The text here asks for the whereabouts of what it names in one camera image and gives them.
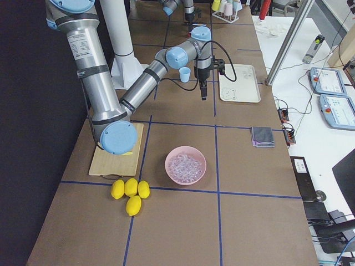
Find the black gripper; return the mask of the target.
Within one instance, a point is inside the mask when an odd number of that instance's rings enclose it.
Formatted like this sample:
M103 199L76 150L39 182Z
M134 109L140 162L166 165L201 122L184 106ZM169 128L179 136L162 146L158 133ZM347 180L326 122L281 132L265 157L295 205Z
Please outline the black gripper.
M192 13L184 13L184 18L185 18L185 22L188 25L192 25L193 22L194 22L195 13L194 12L192 12Z
M209 68L197 68L194 67L194 75L197 78L200 86L201 98L203 100L207 99L207 79L210 77L210 69Z

